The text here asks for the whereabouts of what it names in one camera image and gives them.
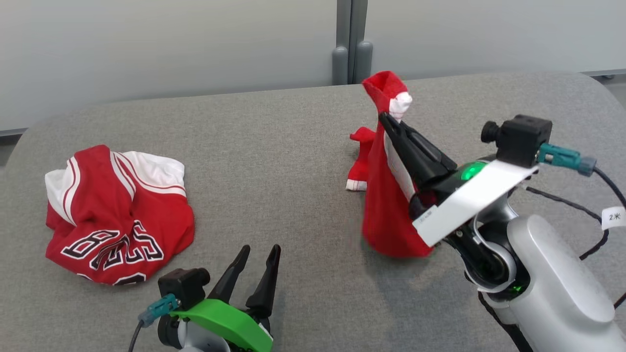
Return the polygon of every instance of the red stripe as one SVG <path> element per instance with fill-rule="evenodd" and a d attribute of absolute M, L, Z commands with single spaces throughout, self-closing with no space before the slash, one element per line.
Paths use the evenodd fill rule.
<path fill-rule="evenodd" d="M 133 192 L 137 192 L 137 189 L 135 189 L 135 183 L 130 179 L 130 176 L 126 174 L 126 170 L 122 168 L 121 162 L 118 160 L 118 156 L 113 154 L 113 159 L 115 159 L 115 163 L 120 169 L 121 176 L 128 182 L 128 185 L 131 189 L 133 189 Z"/>
<path fill-rule="evenodd" d="M 76 171 L 74 171 L 74 164 L 72 164 L 72 159 L 69 159 L 68 163 L 69 163 L 69 166 L 72 168 L 73 181 L 72 181 L 72 185 L 69 186 L 68 190 L 65 191 L 65 194 L 63 195 L 63 212 L 65 213 L 65 216 L 67 216 L 68 220 L 71 221 L 71 218 L 69 217 L 68 211 L 66 210 L 66 207 L 65 207 L 65 200 L 68 198 L 69 190 L 71 190 L 72 187 L 74 187 L 74 184 L 76 183 Z"/>
<path fill-rule="evenodd" d="M 144 185 L 148 186 L 148 187 L 154 187 L 156 189 L 171 189 L 171 188 L 179 188 L 182 189 L 183 191 L 185 190 L 183 187 L 179 186 L 179 185 L 172 185 L 172 186 L 168 186 L 168 187 L 159 187 L 159 186 L 154 186 L 154 185 L 148 185 L 147 183 L 145 183 L 142 179 L 139 178 L 139 174 L 137 173 L 137 171 L 135 171 L 135 167 L 133 166 L 133 163 L 130 162 L 130 160 L 128 158 L 126 158 L 126 155 L 124 154 L 120 154 L 121 157 L 123 157 L 124 159 L 126 159 L 126 161 L 130 164 L 130 167 L 133 169 L 133 174 L 136 177 L 137 181 L 143 183 Z"/>
<path fill-rule="evenodd" d="M 132 185 L 135 185 L 135 182 L 139 182 L 139 180 L 133 175 L 132 172 L 128 169 L 125 163 L 120 160 L 120 170 L 122 170 L 129 178 L 131 178 L 130 182 Z"/>

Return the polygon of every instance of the cable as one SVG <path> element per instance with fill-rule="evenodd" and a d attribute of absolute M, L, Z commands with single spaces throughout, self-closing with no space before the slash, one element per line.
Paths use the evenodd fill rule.
<path fill-rule="evenodd" d="M 552 199 L 555 202 L 561 202 L 561 203 L 567 204 L 567 205 L 569 205 L 570 207 L 572 207 L 574 209 L 578 209 L 578 210 L 584 211 L 585 213 L 587 213 L 587 215 L 589 215 L 590 217 L 593 217 L 594 219 L 598 220 L 599 223 L 602 223 L 602 218 L 598 214 L 592 212 L 591 210 L 583 207 L 580 204 L 576 204 L 576 203 L 571 202 L 571 201 L 569 201 L 567 199 L 563 199 L 563 198 L 561 198 L 559 196 L 556 196 L 556 195 L 553 195 L 553 194 L 549 194 L 548 192 L 544 192 L 542 190 L 538 190 L 538 189 L 533 188 L 533 187 L 526 187 L 526 190 L 531 192 L 531 193 L 538 194 L 538 195 L 541 195 L 543 197 L 546 197 L 548 199 Z M 600 248 L 607 243 L 607 241 L 608 241 L 608 230 L 604 230 L 604 233 L 602 234 L 602 238 L 600 239 L 600 241 L 598 241 L 598 243 L 596 243 L 593 247 L 591 247 L 587 252 L 584 252 L 578 258 L 580 258 L 581 261 L 584 261 L 588 256 L 590 256 L 593 253 L 596 253 L 597 251 L 599 251 Z"/>
<path fill-rule="evenodd" d="M 613 180 L 611 180 L 607 174 L 605 174 L 602 170 L 600 170 L 597 167 L 593 168 L 593 172 L 597 173 L 598 176 L 600 176 L 600 178 L 602 180 L 604 180 L 604 182 L 607 183 L 607 185 L 609 187 L 611 187 L 611 189 L 613 190 L 613 193 L 615 193 L 615 195 L 617 196 L 617 198 L 620 200 L 620 202 L 622 203 L 622 206 L 624 208 L 626 208 L 626 198 L 624 198 L 624 194 L 622 194 L 622 191 L 620 191 L 620 189 L 617 187 L 617 185 L 615 184 L 615 182 L 613 182 Z"/>
<path fill-rule="evenodd" d="M 606 183 L 609 183 L 609 182 L 610 182 L 609 186 L 610 186 L 611 188 L 613 188 L 613 186 L 615 186 L 615 184 L 614 184 L 614 183 L 613 183 L 613 182 L 612 182 L 612 181 L 611 181 L 611 180 L 610 180 L 610 179 L 606 176 L 606 174 L 602 173 L 602 175 L 604 175 L 604 177 L 602 177 L 602 176 L 600 176 L 600 177 L 602 177 L 602 179 L 603 179 L 604 181 L 606 181 Z M 548 198 L 548 199 L 552 199 L 552 200 L 554 200 L 554 201 L 556 201 L 556 202 L 565 203 L 565 204 L 567 204 L 567 205 L 569 205 L 570 207 L 573 207 L 573 208 L 575 208 L 575 209 L 582 210 L 582 211 L 586 212 L 589 216 L 593 217 L 594 219 L 596 219 L 596 220 L 598 220 L 600 223 L 602 223 L 602 218 L 601 218 L 598 214 L 596 214 L 596 213 L 592 212 L 591 210 L 589 210 L 589 209 L 587 209 L 587 208 L 583 207 L 582 205 L 576 204 L 576 203 L 574 203 L 574 202 L 571 202 L 571 201 L 569 201 L 569 200 L 567 200 L 567 199 L 563 199 L 563 198 L 558 197 L 558 196 L 556 196 L 556 195 L 549 194 L 548 192 L 544 192 L 544 191 L 542 191 L 542 190 L 535 189 L 535 188 L 533 188 L 533 187 L 526 187 L 526 190 L 527 190 L 527 191 L 529 191 L 530 193 L 538 194 L 538 195 L 544 196 L 544 197 L 546 197 L 546 198 Z M 620 190 L 617 188 L 617 186 L 615 186 L 614 191 L 615 191 L 615 195 L 617 195 L 617 197 L 618 197 L 618 198 L 620 198 L 620 197 L 621 197 L 621 199 L 620 199 L 620 200 L 622 200 L 622 199 L 623 199 L 623 195 L 622 195 L 622 193 L 620 192 Z M 598 250 L 599 250 L 602 246 L 604 246 L 604 245 L 607 243 L 607 241 L 608 241 L 608 230 L 604 230 L 604 234 L 602 235 L 602 238 L 600 239 L 600 241 L 599 241 L 598 243 L 596 243 L 596 244 L 595 244 L 595 246 L 591 247 L 591 249 L 589 249 L 587 252 L 583 253 L 583 254 L 579 257 L 579 258 L 580 258 L 580 260 L 581 260 L 581 261 L 584 261 L 584 260 L 585 260 L 588 256 L 592 255 L 593 253 L 596 253 L 596 252 L 597 252 L 597 251 L 598 251 Z M 614 308 L 614 309 L 617 309 L 619 306 L 621 306 L 621 305 L 622 305 L 622 303 L 624 303 L 624 301 L 626 301 L 626 293 L 624 293 L 624 294 L 622 295 L 622 297 L 620 297 L 620 298 L 619 298 L 619 299 L 615 302 L 615 304 L 613 305 L 613 308 Z"/>
<path fill-rule="evenodd" d="M 135 348 L 135 342 L 137 341 L 137 336 L 139 335 L 139 331 L 143 327 L 143 320 L 139 320 L 139 324 L 135 328 L 135 333 L 133 334 L 133 338 L 130 340 L 130 346 L 128 347 L 128 352 L 133 352 L 133 348 Z"/>
<path fill-rule="evenodd" d="M 496 321 L 496 323 L 498 323 L 498 325 L 500 325 L 505 330 L 508 336 L 510 336 L 511 340 L 513 340 L 513 343 L 515 343 L 515 346 L 520 352 L 533 352 L 532 347 L 530 347 L 530 345 L 528 344 L 528 340 L 524 337 L 524 334 L 521 333 L 520 327 L 518 325 L 507 325 L 502 323 L 502 321 L 496 314 L 496 311 L 485 300 L 485 293 L 478 293 L 478 301 L 480 302 L 480 304 L 483 305 L 483 307 L 485 307 L 487 313 L 489 313 L 489 315 Z"/>
<path fill-rule="evenodd" d="M 180 300 L 173 294 L 166 294 L 158 301 L 149 305 L 146 310 L 137 316 L 137 320 L 143 321 L 143 327 L 152 325 L 158 318 L 170 314 L 171 311 L 180 306 Z"/>
<path fill-rule="evenodd" d="M 621 306 L 622 303 L 624 303 L 624 301 L 626 301 L 626 293 L 622 295 L 622 297 L 620 297 L 620 299 L 617 300 L 617 302 L 615 302 L 615 304 L 613 305 L 613 307 L 615 309 L 617 309 L 617 307 Z"/>

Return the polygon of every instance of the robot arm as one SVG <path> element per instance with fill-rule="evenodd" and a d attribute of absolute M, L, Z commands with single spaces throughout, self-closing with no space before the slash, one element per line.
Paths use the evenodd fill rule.
<path fill-rule="evenodd" d="M 459 252 L 481 302 L 520 351 L 626 351 L 613 306 L 593 274 L 548 222 L 518 217 L 508 204 L 538 162 L 590 175 L 594 159 L 549 145 L 551 122 L 518 115 L 502 127 L 485 125 L 481 139 L 496 142 L 495 160 L 456 169 L 404 123 L 385 113 L 379 121 L 419 188 L 409 205 L 418 234 L 429 246 L 444 241 Z M 435 201 L 423 204 L 423 193 Z"/>
<path fill-rule="evenodd" d="M 158 336 L 164 345 L 189 352 L 272 349 L 269 317 L 274 305 L 280 246 L 275 245 L 270 251 L 264 275 L 248 298 L 247 309 L 241 310 L 229 301 L 249 254 L 250 246 L 243 246 L 206 299 L 202 288 L 208 284 L 205 269 L 177 269 L 159 279 L 162 296 L 174 294 L 181 300 L 180 309 L 159 321 Z"/>

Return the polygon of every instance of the basketball jersey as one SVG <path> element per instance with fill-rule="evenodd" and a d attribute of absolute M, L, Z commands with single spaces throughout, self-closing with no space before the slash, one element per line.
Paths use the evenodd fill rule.
<path fill-rule="evenodd" d="M 185 167 L 165 157 L 97 145 L 45 176 L 46 257 L 94 282 L 147 280 L 193 241 Z"/>

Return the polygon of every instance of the red cloth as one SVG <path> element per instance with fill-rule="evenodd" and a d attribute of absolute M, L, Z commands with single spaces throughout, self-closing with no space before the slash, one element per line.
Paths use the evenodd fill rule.
<path fill-rule="evenodd" d="M 359 156 L 348 172 L 347 190 L 365 190 L 367 187 L 367 166 L 369 151 L 374 143 L 374 131 L 367 127 L 361 127 L 356 132 L 350 134 L 350 139 L 359 142 Z"/>
<path fill-rule="evenodd" d="M 390 101 L 407 92 L 404 83 L 390 71 L 375 74 L 363 81 L 363 86 L 378 113 L 389 112 Z M 387 164 L 384 134 L 384 127 L 378 123 L 368 157 L 363 236 L 370 246 L 387 256 L 427 256 L 432 248 L 418 236 L 409 218 L 409 202 Z"/>
<path fill-rule="evenodd" d="M 184 166 L 98 145 L 46 174 L 46 257 L 95 282 L 141 282 L 193 241 Z"/>

